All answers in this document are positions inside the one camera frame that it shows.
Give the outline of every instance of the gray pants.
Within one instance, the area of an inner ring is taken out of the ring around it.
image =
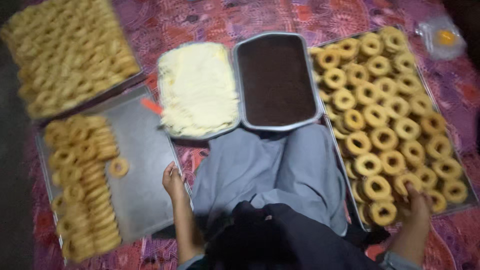
[[[192,196],[195,215],[208,216],[207,227],[247,200],[256,208],[284,203],[338,235],[346,233],[345,183],[324,126],[310,124],[278,140],[238,128],[209,145]]]

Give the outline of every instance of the plastic bag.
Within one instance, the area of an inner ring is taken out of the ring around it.
[[[436,60],[454,59],[461,55],[467,46],[458,28],[448,16],[419,23],[416,32],[421,36],[428,53]]]

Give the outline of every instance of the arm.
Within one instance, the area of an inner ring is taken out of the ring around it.
[[[204,253],[203,237],[195,224],[190,198],[173,161],[163,172],[162,182],[172,199],[179,265],[181,265],[196,255]]]
[[[425,242],[430,230],[432,199],[424,193],[417,192],[410,184],[407,184],[406,187],[409,196],[409,209],[404,211],[406,219],[388,251],[394,253],[394,255],[390,254],[390,258],[400,257],[400,260],[406,260],[406,264],[413,263],[420,269],[423,263]],[[388,265],[387,258],[385,258],[383,264],[391,267],[391,265]]]

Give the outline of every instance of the pink patterned rug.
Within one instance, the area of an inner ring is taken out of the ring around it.
[[[29,4],[41,0],[31,0]],[[114,6],[148,74],[146,83],[156,96],[155,65],[165,51],[198,40],[221,42],[232,47],[262,31],[299,32],[309,45],[354,34],[370,28],[401,24],[409,35],[420,67],[454,135],[457,150],[480,193],[480,157],[475,148],[475,115],[480,106],[478,74],[466,56],[454,61],[433,62],[414,27],[430,16],[445,13],[439,0],[114,0]],[[34,266],[38,270],[63,269],[52,213],[33,139],[26,150],[25,165],[35,179]],[[207,149],[177,146],[189,184],[193,171]],[[480,209],[435,218],[427,245],[425,269],[480,269]],[[110,254],[69,269],[174,269],[174,240],[140,239]],[[385,245],[372,246],[373,257]]]

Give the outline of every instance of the metal tray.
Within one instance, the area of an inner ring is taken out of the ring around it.
[[[316,113],[312,118],[301,121],[301,122],[298,122],[298,123],[293,123],[293,124],[284,125],[284,126],[257,126],[257,125],[253,125],[253,124],[248,122],[247,115],[246,115],[246,109],[245,109],[245,96],[244,96],[244,93],[243,93],[243,84],[242,84],[242,80],[241,80],[240,67],[239,67],[239,63],[238,63],[238,49],[242,44],[251,42],[251,41],[256,40],[258,38],[267,37],[267,36],[294,36],[294,37],[297,37],[301,40],[302,45],[303,45],[303,55],[305,57],[305,62],[307,64],[307,69],[308,69],[309,78],[310,78],[310,85],[312,87],[313,97],[315,99],[315,106],[316,106]],[[307,43],[306,43],[305,39],[300,34],[286,33],[286,32],[265,32],[265,33],[261,33],[259,35],[256,35],[254,37],[251,37],[249,39],[246,39],[242,42],[237,43],[235,45],[235,47],[233,48],[233,60],[234,60],[233,62],[235,64],[235,76],[236,76],[236,80],[237,80],[237,84],[238,84],[238,89],[239,89],[239,92],[240,92],[240,101],[241,101],[241,104],[242,104],[242,108],[240,110],[241,121],[247,128],[253,129],[253,130],[268,130],[268,131],[277,131],[277,132],[289,131],[289,130],[293,130],[293,129],[296,129],[298,127],[313,123],[313,122],[317,121],[325,113],[325,108],[324,108],[323,103],[320,101],[320,96],[319,96],[318,91],[317,91],[316,83],[314,82],[314,80],[312,78],[313,66],[312,66],[312,62],[310,61],[309,56],[308,56]]]
[[[141,86],[83,112],[85,115],[108,118],[117,138],[120,155],[130,163],[127,175],[121,179],[110,177],[107,172],[111,202],[123,244],[173,224],[172,204],[163,188],[162,175],[172,160],[180,172],[181,166],[168,134],[158,128],[158,115],[140,104],[141,99],[151,97],[148,87]],[[37,133],[35,139],[51,202],[61,190],[51,182],[52,172],[48,167],[50,150],[43,140],[43,130]],[[186,183],[185,189],[191,195]],[[53,216],[56,224],[59,217],[56,213]]]
[[[125,79],[124,81],[122,81],[119,84],[116,84],[114,86],[111,86],[110,88],[105,89],[105,91],[99,93],[98,95],[80,102],[77,106],[75,106],[71,109],[62,111],[57,115],[48,116],[48,117],[45,117],[45,118],[32,119],[32,123],[34,125],[43,127],[43,126],[47,125],[47,123],[52,121],[52,120],[66,118],[68,116],[72,116],[74,114],[80,113],[81,111],[83,111],[87,108],[90,108],[90,107],[92,107],[92,106],[94,106],[94,105],[96,105],[100,102],[103,102],[103,101],[105,101],[105,100],[107,100],[111,97],[114,97],[114,96],[117,96],[117,95],[121,94],[125,89],[127,89],[127,88],[129,88],[129,87],[131,87],[135,84],[138,84],[145,79],[144,69],[143,69],[142,65],[140,64],[140,61],[138,60],[138,56],[132,50],[132,48],[133,48],[132,43],[127,38],[125,30],[121,26],[120,19],[119,19],[117,13],[115,12],[115,8],[112,7],[112,9],[113,9],[112,12],[115,14],[115,18],[120,25],[119,27],[122,28],[123,38],[127,41],[130,52],[132,53],[133,57],[135,58],[135,62],[137,63],[138,67],[140,68],[140,72],[132,75],[131,77]]]
[[[187,45],[190,45],[190,44],[195,44],[195,43],[206,43],[206,42],[197,42],[197,41],[192,41],[192,42],[186,42],[186,43],[183,43],[183,44],[180,44],[178,47],[176,47],[176,49],[178,48],[181,48],[182,46],[187,46]],[[160,57],[157,59],[156,61],[156,68],[157,68],[157,73],[158,73],[158,62],[160,61],[160,59],[163,57],[164,54],[166,54],[167,52],[169,51],[166,51],[164,53],[162,53],[162,55],[160,55]],[[231,56],[231,53],[228,55],[228,60],[230,62],[230,67],[232,68],[232,72],[235,76],[235,71],[234,71],[234,66],[232,64],[232,56]],[[160,87],[160,76],[158,75],[157,76],[157,87]],[[235,91],[237,92],[237,94],[240,96],[240,93],[239,93],[239,86],[238,86],[238,81],[237,79],[235,79]],[[159,89],[159,92],[160,92],[160,97],[158,99],[158,102],[159,104],[163,107],[163,104],[162,104],[162,91],[161,89]],[[173,139],[181,139],[181,140],[192,140],[192,141],[206,141],[206,140],[210,140],[210,139],[213,139],[213,138],[216,138],[220,135],[223,135],[225,133],[228,133],[234,129],[236,129],[239,125],[240,125],[240,110],[241,110],[241,105],[240,105],[241,101],[239,100],[238,102],[238,111],[239,111],[239,115],[234,119],[234,122],[233,122],[233,125],[230,126],[230,127],[227,127],[227,128],[224,128],[222,130],[219,130],[217,132],[210,132],[210,133],[207,133],[207,134],[204,134],[202,136],[190,136],[190,135],[177,135],[175,133],[172,133],[170,132],[170,130],[168,129],[168,127],[164,126],[165,129],[168,131],[168,134],[170,135],[171,138]]]
[[[405,30],[403,29],[403,27],[401,25],[393,25],[393,27],[399,29],[400,31],[402,31],[404,34],[405,34]],[[346,39],[346,38],[350,38],[350,37],[359,37],[365,33],[368,33],[368,32],[376,32],[380,29],[384,28],[383,27],[378,27],[378,28],[374,28],[374,29],[371,29],[371,30],[367,30],[367,31],[364,31],[364,32],[360,32],[360,33],[356,33],[356,34],[353,34],[353,35],[350,35],[350,36],[346,36],[346,37],[341,37],[341,38],[337,38],[337,39],[334,39],[334,40],[330,40],[330,41],[327,41],[327,42],[323,42],[323,43],[320,43],[318,45],[315,45],[313,47],[323,47],[323,46],[326,46],[328,44],[331,44],[331,43],[335,43],[335,42],[338,42],[340,40],[343,40],[343,39]],[[412,49],[411,49],[411,46],[410,46],[410,43],[407,42],[407,45],[408,45],[408,50],[410,52],[412,52]],[[432,91],[430,90],[430,87],[428,86],[428,83],[427,81],[425,80],[425,77],[423,76],[423,73],[421,72],[421,70],[418,68],[418,65],[415,64],[415,68],[416,68],[416,71],[417,71],[417,74],[423,84],[423,87],[425,88],[425,91],[427,93],[427,95],[430,97],[430,100],[432,101],[432,104],[433,104],[433,109],[438,112],[438,113],[442,113],[439,109],[438,109],[438,105],[437,105],[437,102],[435,101],[435,98],[432,94]],[[332,137],[334,138],[334,141],[335,141],[335,147],[336,147],[336,152],[337,152],[337,155],[340,156],[340,149],[338,147],[338,143],[336,141],[336,138],[335,138],[335,135],[333,133],[333,127],[332,127],[332,124],[330,122],[330,119],[328,118],[328,116],[326,117],[326,121],[327,121],[327,125],[330,129],[330,133],[332,134]],[[449,130],[447,129],[446,131],[446,135],[448,137],[448,139],[450,140],[450,144],[452,144],[454,146],[454,144],[452,143],[452,137],[451,137],[451,134],[449,132]],[[461,210],[464,210],[464,209],[468,209],[470,207],[474,207],[474,206],[478,206],[479,205],[479,199],[477,197],[477,194],[475,193],[473,187],[472,187],[472,183],[471,183],[471,180],[470,178],[467,176],[466,174],[466,171],[465,171],[465,167],[463,166],[462,164],[462,160],[460,159],[460,156],[457,152],[457,150],[454,148],[454,154],[455,154],[455,159],[460,163],[460,165],[462,165],[462,168],[463,168],[463,175],[461,177],[461,180],[466,184],[467,186],[467,189],[468,189],[468,197],[467,199],[461,203],[461,204],[452,204],[452,203],[448,203],[447,205],[447,208],[444,212],[442,213],[438,213],[438,214],[434,214],[434,216],[443,216],[443,215],[448,215],[448,214],[451,214],[451,213],[455,213],[455,212],[458,212],[458,211],[461,211]],[[348,187],[348,198],[349,198],[349,204],[351,204],[351,207],[352,207],[352,210],[355,211],[355,215],[356,216],[356,220],[359,221],[359,225],[360,227],[365,230],[365,231],[369,231],[370,228],[369,226],[367,226],[366,224],[363,224],[361,221],[360,221],[360,216],[359,216],[359,213],[358,213],[358,208],[357,208],[357,203],[355,202],[355,200],[353,199],[353,196],[352,196],[352,189],[351,189],[351,186],[350,186],[350,181],[348,180],[348,177],[347,177],[347,171],[345,170],[345,165],[343,163],[343,160],[342,159],[339,159],[339,162],[341,163],[341,169],[343,171],[343,174],[345,176],[345,179],[346,179],[346,184],[347,184],[347,187]]]

